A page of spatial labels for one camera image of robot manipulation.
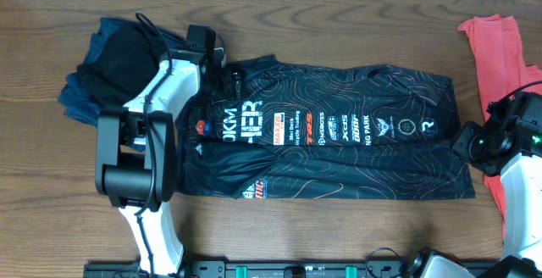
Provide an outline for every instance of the jersey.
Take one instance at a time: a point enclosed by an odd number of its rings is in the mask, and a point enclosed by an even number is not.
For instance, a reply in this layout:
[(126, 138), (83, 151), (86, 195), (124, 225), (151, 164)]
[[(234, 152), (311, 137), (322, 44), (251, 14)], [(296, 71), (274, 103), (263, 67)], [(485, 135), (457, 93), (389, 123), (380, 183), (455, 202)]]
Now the jersey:
[(474, 197), (451, 151), (450, 78), (391, 65), (331, 69), (274, 56), (229, 64), (241, 98), (195, 96), (177, 121), (179, 192), (274, 198)]

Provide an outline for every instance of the red towel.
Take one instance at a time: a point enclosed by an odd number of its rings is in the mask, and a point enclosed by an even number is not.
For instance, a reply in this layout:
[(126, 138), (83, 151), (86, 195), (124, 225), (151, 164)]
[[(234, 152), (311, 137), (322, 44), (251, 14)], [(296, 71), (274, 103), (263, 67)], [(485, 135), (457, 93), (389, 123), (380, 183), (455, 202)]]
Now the red towel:
[[(457, 27), (465, 31), (476, 59), (478, 89), (482, 100), (484, 117), (488, 103), (498, 101), (514, 89), (533, 81), (542, 80), (542, 71), (537, 66), (525, 65), (522, 39), (516, 20), (502, 19), (498, 14), (487, 18), (475, 17)], [(526, 91), (542, 94), (542, 85), (531, 86)], [(502, 213), (502, 235), (506, 226), (506, 196), (499, 176), (484, 176), (497, 207)]]

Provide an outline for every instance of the blue fabric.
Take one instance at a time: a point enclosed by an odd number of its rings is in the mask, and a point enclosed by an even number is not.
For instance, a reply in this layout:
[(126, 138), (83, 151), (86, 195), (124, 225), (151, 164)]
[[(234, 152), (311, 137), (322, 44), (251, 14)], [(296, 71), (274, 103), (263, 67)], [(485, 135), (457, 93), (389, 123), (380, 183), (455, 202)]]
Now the blue fabric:
[[(124, 19), (100, 19), (100, 29), (92, 34), (91, 42), (86, 53), (83, 64), (92, 64), (96, 62), (106, 40), (120, 27), (124, 25), (140, 25), (139, 23)], [(183, 38), (174, 33), (160, 29), (171, 48), (183, 48), (185, 46)], [(97, 126), (97, 119), (102, 106), (92, 97), (92, 95), (81, 85), (78, 73), (70, 74), (66, 77), (66, 86), (60, 92), (58, 101), (66, 108), (64, 115), (79, 122)]]

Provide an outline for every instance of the wood grain surface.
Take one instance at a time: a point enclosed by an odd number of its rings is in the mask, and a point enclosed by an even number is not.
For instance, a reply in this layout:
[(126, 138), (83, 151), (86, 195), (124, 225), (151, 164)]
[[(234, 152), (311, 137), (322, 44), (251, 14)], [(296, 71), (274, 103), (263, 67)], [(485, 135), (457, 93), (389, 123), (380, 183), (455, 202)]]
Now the wood grain surface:
[[(143, 10), (181, 35), (224, 36), (230, 60), (347, 68), (389, 63), (454, 79), (462, 122), (482, 122), (463, 20), (514, 15), (525, 60), (542, 64), (542, 0), (0, 0), (0, 276), (77, 277), (89, 261), (138, 258), (119, 211), (94, 187), (96, 129), (56, 102), (103, 16)], [(477, 197), (379, 200), (172, 200), (189, 257), (364, 259), (429, 245), (462, 259), (501, 255), (501, 216), (471, 170)]]

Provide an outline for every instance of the pink fabric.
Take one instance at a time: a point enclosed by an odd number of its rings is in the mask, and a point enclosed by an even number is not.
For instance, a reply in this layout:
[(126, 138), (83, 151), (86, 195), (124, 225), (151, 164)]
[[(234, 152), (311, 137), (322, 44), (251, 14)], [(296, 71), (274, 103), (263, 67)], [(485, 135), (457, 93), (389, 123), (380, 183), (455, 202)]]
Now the pink fabric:
[[(533, 81), (542, 80), (542, 71), (537, 66), (525, 65), (522, 39), (516, 20), (501, 18), (495, 14), (486, 18), (475, 17), (457, 27), (465, 31), (476, 59), (478, 89), (482, 100), (484, 117), (488, 103), (497, 101), (514, 89)], [(526, 91), (542, 94), (542, 85), (531, 86)], [(506, 196), (499, 176), (484, 176), (497, 207), (502, 213), (502, 235), (506, 226)]]

